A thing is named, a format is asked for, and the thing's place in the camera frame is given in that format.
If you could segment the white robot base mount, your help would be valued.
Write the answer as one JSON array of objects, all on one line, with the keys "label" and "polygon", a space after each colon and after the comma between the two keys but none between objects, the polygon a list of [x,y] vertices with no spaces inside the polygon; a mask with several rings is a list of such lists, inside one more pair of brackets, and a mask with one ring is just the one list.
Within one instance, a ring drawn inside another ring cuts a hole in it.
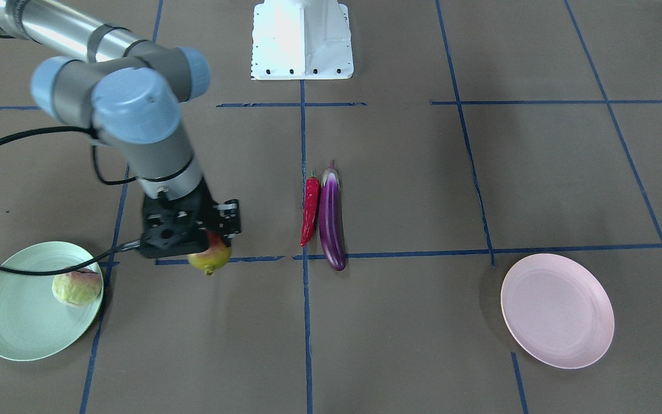
[{"label": "white robot base mount", "polygon": [[350,79],[349,10],[337,1],[264,1],[253,10],[251,79]]}]

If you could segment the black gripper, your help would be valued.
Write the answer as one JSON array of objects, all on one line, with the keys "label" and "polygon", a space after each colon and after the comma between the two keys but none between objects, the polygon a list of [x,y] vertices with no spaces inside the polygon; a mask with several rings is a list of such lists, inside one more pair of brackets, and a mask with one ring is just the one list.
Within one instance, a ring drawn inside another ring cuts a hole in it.
[{"label": "black gripper", "polygon": [[242,232],[241,204],[238,199],[216,204],[205,181],[186,196],[171,200],[165,192],[157,198],[144,196],[141,207],[143,226],[139,254],[147,259],[186,256],[207,251],[207,231],[222,237]]}]

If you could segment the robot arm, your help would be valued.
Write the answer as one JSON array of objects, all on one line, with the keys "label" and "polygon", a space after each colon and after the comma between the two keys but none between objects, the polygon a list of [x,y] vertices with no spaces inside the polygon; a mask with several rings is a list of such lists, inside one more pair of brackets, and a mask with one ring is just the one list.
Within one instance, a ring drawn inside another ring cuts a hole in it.
[{"label": "robot arm", "polygon": [[182,123],[181,104],[210,84],[202,53],[168,49],[58,1],[0,1],[0,39],[58,52],[35,68],[32,99],[125,157],[144,192],[144,257],[231,246],[241,232],[238,202],[213,199]]}]

